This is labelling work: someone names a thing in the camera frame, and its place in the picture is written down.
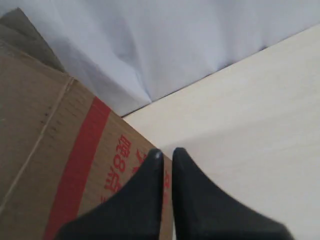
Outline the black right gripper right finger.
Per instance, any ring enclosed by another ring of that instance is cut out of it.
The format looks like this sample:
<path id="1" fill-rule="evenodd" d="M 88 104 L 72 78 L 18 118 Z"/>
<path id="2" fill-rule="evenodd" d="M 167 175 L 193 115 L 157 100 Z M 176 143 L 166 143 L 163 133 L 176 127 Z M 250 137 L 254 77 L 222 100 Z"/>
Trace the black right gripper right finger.
<path id="1" fill-rule="evenodd" d="M 172 155 L 172 205 L 178 240 L 293 239 L 282 223 L 220 189 L 182 147 Z"/>

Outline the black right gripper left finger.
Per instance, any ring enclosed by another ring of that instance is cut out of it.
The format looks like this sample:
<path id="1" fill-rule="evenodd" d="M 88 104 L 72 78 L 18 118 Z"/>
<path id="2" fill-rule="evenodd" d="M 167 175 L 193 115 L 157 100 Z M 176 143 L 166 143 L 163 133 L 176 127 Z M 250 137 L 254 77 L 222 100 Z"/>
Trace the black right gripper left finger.
<path id="1" fill-rule="evenodd" d="M 66 223 L 57 240 L 158 240 L 164 155 L 153 148 L 132 178 L 106 202 Z"/>

